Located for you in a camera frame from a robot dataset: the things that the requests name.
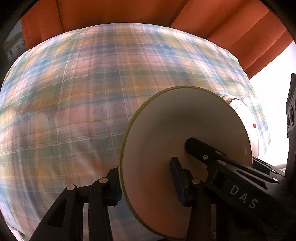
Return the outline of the orange curtain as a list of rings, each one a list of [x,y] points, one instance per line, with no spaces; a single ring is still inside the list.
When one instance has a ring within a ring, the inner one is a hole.
[[[170,27],[227,49],[253,77],[292,42],[279,18],[260,1],[42,0],[21,19],[28,49],[56,35],[108,23]]]

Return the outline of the white plate stack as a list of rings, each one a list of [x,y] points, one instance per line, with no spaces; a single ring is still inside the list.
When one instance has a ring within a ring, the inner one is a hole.
[[[265,146],[260,123],[256,116],[256,102],[252,102],[254,98],[250,96],[234,96],[231,94],[224,94],[221,98],[234,109],[241,119],[248,134],[252,156],[259,158],[260,155],[264,154]]]

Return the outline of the plaid pastel tablecloth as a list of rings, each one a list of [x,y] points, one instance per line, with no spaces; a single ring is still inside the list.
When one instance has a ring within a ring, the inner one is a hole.
[[[246,73],[210,41],[155,25],[105,24],[23,53],[1,88],[1,212],[17,238],[31,237],[67,185],[90,185],[116,167],[137,109],[180,85],[244,101],[266,152],[267,122]]]

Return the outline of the white round plate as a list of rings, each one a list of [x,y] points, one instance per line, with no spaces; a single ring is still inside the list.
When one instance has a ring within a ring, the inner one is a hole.
[[[165,89],[134,114],[123,139],[120,184],[133,215],[151,232],[170,240],[186,237],[191,209],[178,200],[170,173],[177,157],[183,168],[205,181],[205,164],[185,151],[196,138],[231,159],[252,165],[247,131],[234,109],[217,94],[194,86]]]

